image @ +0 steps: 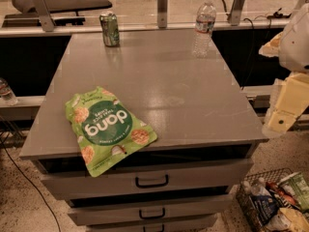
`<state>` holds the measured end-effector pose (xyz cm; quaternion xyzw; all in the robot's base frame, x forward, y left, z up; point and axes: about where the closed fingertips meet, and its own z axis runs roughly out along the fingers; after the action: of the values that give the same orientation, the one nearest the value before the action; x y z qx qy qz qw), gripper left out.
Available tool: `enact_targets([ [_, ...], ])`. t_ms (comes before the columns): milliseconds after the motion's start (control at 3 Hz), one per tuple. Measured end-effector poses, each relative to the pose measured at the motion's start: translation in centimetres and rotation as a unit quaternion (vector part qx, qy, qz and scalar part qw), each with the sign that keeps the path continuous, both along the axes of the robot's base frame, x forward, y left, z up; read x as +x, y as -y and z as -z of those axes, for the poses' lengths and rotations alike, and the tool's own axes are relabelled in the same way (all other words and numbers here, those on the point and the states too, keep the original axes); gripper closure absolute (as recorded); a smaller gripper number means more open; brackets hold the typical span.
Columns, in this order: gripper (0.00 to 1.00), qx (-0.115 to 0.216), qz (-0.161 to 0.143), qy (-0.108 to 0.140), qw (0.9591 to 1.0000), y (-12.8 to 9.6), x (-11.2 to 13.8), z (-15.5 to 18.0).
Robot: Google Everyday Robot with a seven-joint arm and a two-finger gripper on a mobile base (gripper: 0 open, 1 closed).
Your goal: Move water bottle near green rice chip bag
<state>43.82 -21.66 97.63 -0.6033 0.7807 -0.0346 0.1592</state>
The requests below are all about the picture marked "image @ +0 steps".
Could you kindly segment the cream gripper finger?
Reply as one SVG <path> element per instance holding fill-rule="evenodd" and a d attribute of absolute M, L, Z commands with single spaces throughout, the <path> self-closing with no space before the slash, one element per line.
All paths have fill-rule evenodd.
<path fill-rule="evenodd" d="M 262 45 L 259 54 L 265 57 L 277 57 L 279 55 L 279 45 L 283 33 L 275 35 L 269 42 Z"/>
<path fill-rule="evenodd" d="M 262 133 L 268 138 L 286 133 L 309 107 L 309 75 L 291 72 L 284 80 L 272 85 Z"/>

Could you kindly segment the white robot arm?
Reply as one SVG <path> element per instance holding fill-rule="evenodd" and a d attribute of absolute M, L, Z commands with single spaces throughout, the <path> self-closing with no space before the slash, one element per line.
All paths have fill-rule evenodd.
<path fill-rule="evenodd" d="M 286 133 L 309 106 L 309 4 L 304 4 L 282 33 L 263 45 L 259 53 L 277 50 L 279 64 L 291 73 L 272 85 L 262 132 L 268 138 Z"/>

